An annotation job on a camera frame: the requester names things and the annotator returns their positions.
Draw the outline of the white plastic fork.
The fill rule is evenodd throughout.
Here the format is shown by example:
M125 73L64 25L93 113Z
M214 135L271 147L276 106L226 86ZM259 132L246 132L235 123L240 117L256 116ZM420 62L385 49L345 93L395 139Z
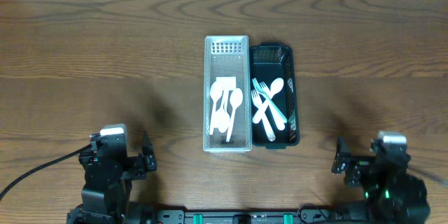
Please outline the white plastic fork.
M253 78L252 82L255 90L259 93L259 95L262 95L265 98L265 101L262 103L260 110L255 113L255 121L257 122L261 117L261 113L265 112L267 107L269 107L270 109L275 109L278 115L283 120L283 122L287 123L285 115L281 112L278 106L272 101L272 99L270 99L269 96L263 91L258 80L256 78Z
M275 94L277 94L283 89L284 80L282 78L276 78L272 81L270 87L268 87L264 82L261 82L260 86L263 89L263 91L269 96L269 98L272 99ZM276 128L280 131L284 130L286 127L285 123L278 115L277 111L273 108L270 108L270 111L276 124Z

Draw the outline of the white plastic spoon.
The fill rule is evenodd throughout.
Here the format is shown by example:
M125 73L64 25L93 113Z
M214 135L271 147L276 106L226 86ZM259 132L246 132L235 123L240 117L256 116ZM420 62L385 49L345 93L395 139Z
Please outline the white plastic spoon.
M222 97L222 95L223 95L222 90L211 92L211 99L212 99L213 104L212 104L211 119L210 119L210 131L209 131L210 135L214 134L214 129L216 128L216 123L215 123L216 108L217 108L218 100Z
M218 100L221 98L223 93L223 88L218 81L215 81L210 89L210 97L212 99L212 110L211 110L211 119L210 119L210 131L209 134L212 135L214 133L214 117L216 113L216 104Z
M230 105L232 106L232 113L230 116L230 124L227 129L227 136L226 136L226 141L228 143L230 142L230 139L232 136L232 130L234 127L236 110L242 104L242 101L243 101L242 90L239 88L236 88L235 90L232 91L232 94L230 95Z
M274 95L279 93L284 86L282 78L276 78L272 81L270 87L264 82L259 83L256 78L253 79L254 90L251 91L252 102L258 109L253 116L253 123L259 123L265 115L267 108L270 109L273 118L282 124L286 124L286 117L280 108L272 101Z
M227 106L227 99L228 99L228 89L225 87L223 89L223 97L221 101L220 108L217 110L217 119L218 119L218 130L220 133L224 133L229 124L230 116L226 111Z

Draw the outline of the white plastic fork slanted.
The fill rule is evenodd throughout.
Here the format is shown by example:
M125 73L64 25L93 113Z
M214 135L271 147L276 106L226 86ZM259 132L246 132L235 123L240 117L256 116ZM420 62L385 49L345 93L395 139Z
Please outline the white plastic fork slanted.
M263 102L260 98L259 93L256 90L252 90L251 91L251 98L252 98L252 102L253 105L257 108L257 110L259 111L261 106L263 105ZM269 120L267 119L267 116L265 115L265 112L261 113L261 117L260 119L256 122L256 117L253 116L252 122L253 123L259 123L260 121L262 121L263 127L264 127L264 131L266 133L267 139L269 141L274 141L276 139L274 131L272 129L272 126L270 125Z

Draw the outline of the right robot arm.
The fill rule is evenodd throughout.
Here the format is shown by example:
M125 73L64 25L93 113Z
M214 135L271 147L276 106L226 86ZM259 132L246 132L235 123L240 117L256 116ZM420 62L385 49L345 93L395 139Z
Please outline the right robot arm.
M345 173L344 184L361 187L364 200L336 207L332 221L344 223L425 223L431 213L423 180L407 173L407 139L380 134L371 142L374 156L354 155L343 137L331 172Z

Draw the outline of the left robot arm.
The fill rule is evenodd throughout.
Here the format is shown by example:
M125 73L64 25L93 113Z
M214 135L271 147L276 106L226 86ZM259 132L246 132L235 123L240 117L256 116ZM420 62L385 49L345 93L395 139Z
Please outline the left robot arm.
M130 201L132 182L157 170L153 145L144 132L142 152L130 157L125 139L125 134L91 136L78 158L85 170L82 204L67 214L67 223L156 222L153 207Z

